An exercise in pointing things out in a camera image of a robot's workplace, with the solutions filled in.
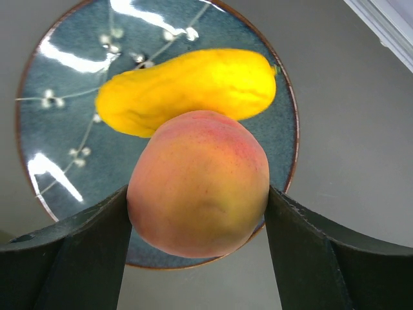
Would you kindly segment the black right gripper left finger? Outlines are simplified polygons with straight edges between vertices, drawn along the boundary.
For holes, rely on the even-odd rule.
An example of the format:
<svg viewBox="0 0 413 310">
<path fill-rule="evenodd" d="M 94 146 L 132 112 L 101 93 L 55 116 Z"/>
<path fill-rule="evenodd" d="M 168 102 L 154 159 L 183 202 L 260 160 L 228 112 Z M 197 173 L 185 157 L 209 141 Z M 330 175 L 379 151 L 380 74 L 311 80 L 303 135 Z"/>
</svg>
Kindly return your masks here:
<svg viewBox="0 0 413 310">
<path fill-rule="evenodd" d="M 1 309 L 116 309 L 132 229 L 126 190 L 1 245 Z"/>
</svg>

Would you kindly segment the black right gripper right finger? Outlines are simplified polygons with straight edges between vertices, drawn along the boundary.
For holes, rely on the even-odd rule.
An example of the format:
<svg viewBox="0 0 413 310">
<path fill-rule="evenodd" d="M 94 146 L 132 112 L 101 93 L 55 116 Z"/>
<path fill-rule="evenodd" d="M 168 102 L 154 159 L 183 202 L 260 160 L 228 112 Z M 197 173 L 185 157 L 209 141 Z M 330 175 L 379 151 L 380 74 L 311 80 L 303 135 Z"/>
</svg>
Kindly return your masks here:
<svg viewBox="0 0 413 310">
<path fill-rule="evenodd" d="M 412 309 L 412 248 L 353 231 L 275 188 L 265 222 L 283 309 Z"/>
</svg>

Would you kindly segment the peach fruit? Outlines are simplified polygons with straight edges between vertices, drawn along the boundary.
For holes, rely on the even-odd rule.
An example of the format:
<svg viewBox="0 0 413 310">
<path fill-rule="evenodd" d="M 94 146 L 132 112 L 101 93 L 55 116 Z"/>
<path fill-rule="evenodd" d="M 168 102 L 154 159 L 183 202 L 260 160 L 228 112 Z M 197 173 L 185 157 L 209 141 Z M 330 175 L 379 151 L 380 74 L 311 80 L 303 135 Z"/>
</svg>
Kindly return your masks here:
<svg viewBox="0 0 413 310">
<path fill-rule="evenodd" d="M 140 155 L 127 193 L 144 241 L 184 258 L 239 249 L 263 217 L 267 155 L 240 123 L 216 112 L 182 114 L 160 126 Z"/>
</svg>

